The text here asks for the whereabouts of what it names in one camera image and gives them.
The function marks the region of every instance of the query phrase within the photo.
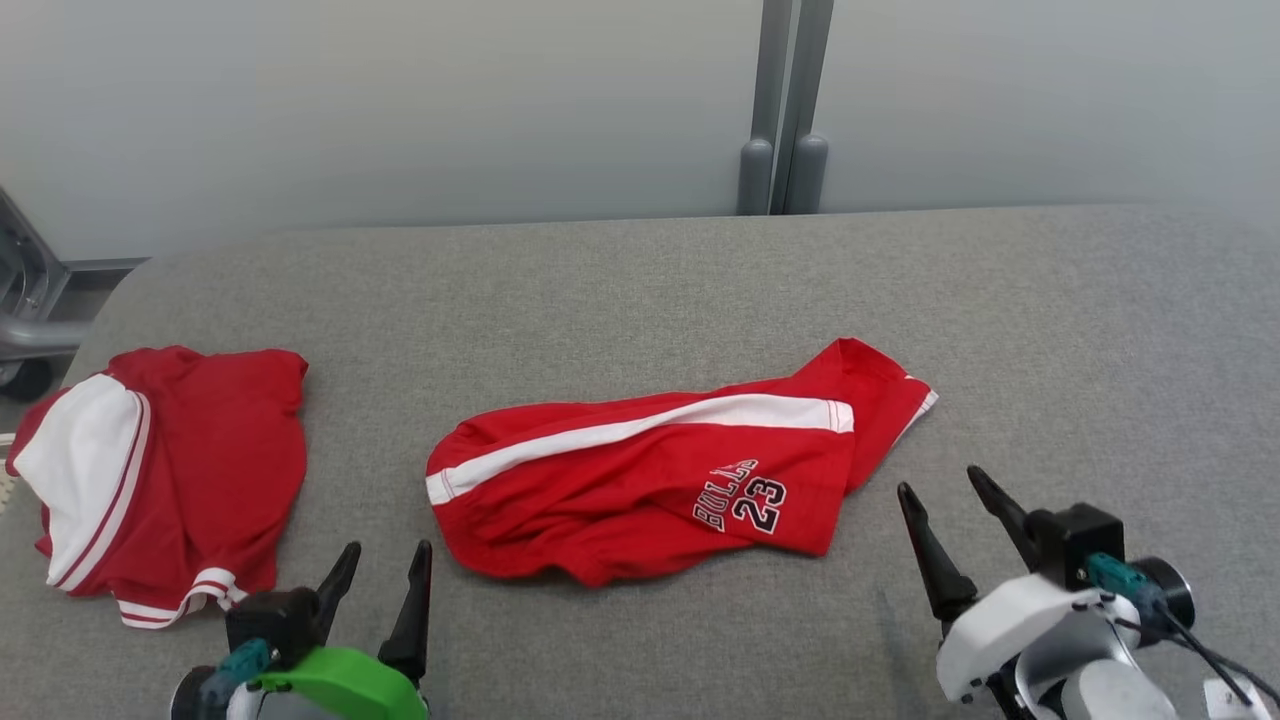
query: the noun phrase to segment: black cable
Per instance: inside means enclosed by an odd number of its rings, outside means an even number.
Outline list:
[[[1116,625],[1120,625],[1121,628],[1128,628],[1130,630],[1137,630],[1137,632],[1142,633],[1143,635],[1147,635],[1148,638],[1153,638],[1153,639],[1157,639],[1157,641],[1165,641],[1165,642],[1176,644],[1178,647],[1180,647],[1183,650],[1189,650],[1192,652],[1197,652],[1196,648],[1189,642],[1184,641],[1183,638],[1178,637],[1174,633],[1169,633],[1166,630],[1160,630],[1160,629],[1151,628],[1151,626],[1147,626],[1147,625],[1139,625],[1137,623],[1130,623],[1130,621],[1124,620],[1124,619],[1117,619],[1115,623],[1116,623]],[[1276,692],[1276,689],[1274,687],[1271,687],[1270,683],[1267,683],[1266,680],[1263,680],[1262,678],[1260,678],[1257,673],[1254,673],[1253,670],[1249,670],[1244,665],[1240,665],[1239,662],[1231,660],[1230,657],[1226,657],[1225,655],[1222,655],[1220,652],[1213,652],[1212,650],[1208,650],[1207,647],[1204,648],[1204,652],[1208,653],[1211,657],[1213,657],[1213,660],[1219,665],[1221,665],[1224,667],[1228,667],[1230,670],[1235,670],[1240,675],[1248,678],[1248,680],[1251,683],[1253,683],[1253,687],[1258,688],[1258,691],[1261,691],[1262,694],[1270,697],[1271,702],[1276,703],[1276,707],[1280,707],[1280,692]]]
[[[1219,678],[1222,678],[1222,682],[1226,683],[1226,687],[1231,688],[1231,692],[1235,693],[1235,697],[1240,698],[1240,702],[1244,703],[1244,707],[1253,707],[1253,701],[1249,700],[1249,696],[1245,694],[1243,688],[1240,688],[1240,684],[1235,682],[1235,678],[1228,674],[1226,669],[1222,667],[1221,662],[1213,660],[1213,656],[1208,653],[1208,648],[1204,647],[1204,644],[1199,642],[1199,639],[1196,635],[1193,635],[1192,632],[1188,630],[1185,625],[1179,623],[1178,618],[1174,618],[1174,614],[1170,612],[1169,610],[1169,605],[1164,602],[1157,602],[1156,612],[1164,615],[1165,621],[1172,625],[1174,629],[1178,630],[1178,634],[1181,635],[1184,641],[1190,643],[1192,648],[1194,648],[1196,652],[1198,652],[1199,656],[1204,659],[1204,662],[1208,662],[1208,666],[1212,667],[1215,673],[1217,673]]]

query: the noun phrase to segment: white stripe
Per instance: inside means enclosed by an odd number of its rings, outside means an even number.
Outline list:
[[[893,439],[893,445],[897,445],[897,441],[902,439],[902,436],[906,434],[906,430],[910,429],[910,427],[914,425],[915,421],[919,420],[922,415],[928,413],[929,407],[933,407],[933,404],[937,401],[938,401],[938,393],[931,389],[929,395],[924,396],[924,402],[922,402],[920,406],[915,410],[915,415],[911,415],[911,419],[908,420],[906,425],[902,427],[902,432],[897,433],[897,437]]]
[[[115,505],[111,506],[111,514],[102,523],[102,530],[99,533],[97,539],[93,541],[93,546],[81,564],[76,566],[76,571],[58,584],[59,588],[67,592],[79,587],[84,582],[84,578],[97,566],[99,561],[102,560],[102,556],[106,555],[106,550],[111,547],[115,533],[120,529],[120,523],[124,521],[124,515],[129,510],[133,491],[138,486],[138,471],[142,469],[142,459],[147,452],[147,438],[151,434],[151,404],[147,402],[146,396],[142,393],[131,391],[131,395],[138,400],[141,415],[138,419],[137,442],[133,445],[133,454],[129,455],[129,465],[124,470],[124,484],[120,487],[120,496],[115,500]]]
[[[142,410],[119,380],[92,375],[58,397],[13,459],[49,509],[50,585],[83,565],[120,492]]]
[[[218,583],[218,585],[227,587],[224,592],[221,587],[216,587],[209,583]],[[183,615],[189,615],[201,607],[212,597],[218,601],[219,607],[223,610],[230,610],[236,602],[239,602],[248,597],[248,593],[236,587],[236,575],[230,570],[223,568],[206,568],[201,570],[196,579],[191,583],[191,589],[178,603],[177,610],[166,610],[164,607],[154,607],[150,605],[142,605],[138,602],[127,602],[123,600],[116,600],[115,602],[120,606],[120,612],[127,612],[129,615],[138,615],[137,618],[120,618],[120,621],[131,628],[147,628],[147,629],[160,629],[168,628],[174,624]]]
[[[516,465],[563,452],[612,445],[662,425],[748,425],[758,428],[819,429],[854,432],[854,409],[849,404],[814,397],[781,395],[730,395],[691,402],[636,420],[591,425],[520,442],[474,457],[457,468],[428,475],[431,505],[443,505]]]

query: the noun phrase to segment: metal frame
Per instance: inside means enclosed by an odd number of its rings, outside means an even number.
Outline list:
[[[769,201],[772,214],[817,213],[827,167],[827,141],[813,135],[822,63],[835,0],[800,0],[795,56],[782,109],[778,168]]]
[[[760,13],[760,51],[755,65],[755,105],[751,140],[741,151],[737,176],[737,214],[769,214],[778,111],[786,87],[787,40],[794,0],[764,0]]]
[[[88,323],[47,322],[70,272],[0,188],[0,261],[8,266],[0,313],[0,384],[13,379],[20,360],[76,352]]]

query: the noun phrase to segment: gray fabric surface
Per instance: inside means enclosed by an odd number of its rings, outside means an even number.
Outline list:
[[[1120,515],[1132,552],[1190,579],[1202,638],[1275,676],[1277,277],[1275,238],[1142,206],[306,232],[147,263],[68,380],[138,346],[301,352],[310,466],[280,585],[364,542],[332,643],[376,651],[415,539],[436,542],[439,717],[983,717],[934,683],[893,496],[910,480],[989,589],[1020,564],[969,462],[1028,507]],[[941,401],[846,501],[827,557],[753,550],[588,591],[490,582],[440,543],[422,469],[460,420],[788,374],[840,336]],[[0,516],[0,717],[159,716],[225,651],[220,616],[136,630],[46,588],[37,515],[23,488]],[[1202,664],[1139,661],[1203,716]]]

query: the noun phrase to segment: gray wall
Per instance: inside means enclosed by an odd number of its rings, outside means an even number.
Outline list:
[[[5,0],[0,184],[64,260],[731,214],[758,3]]]
[[[823,211],[1193,200],[1280,225],[1280,4],[840,0]]]

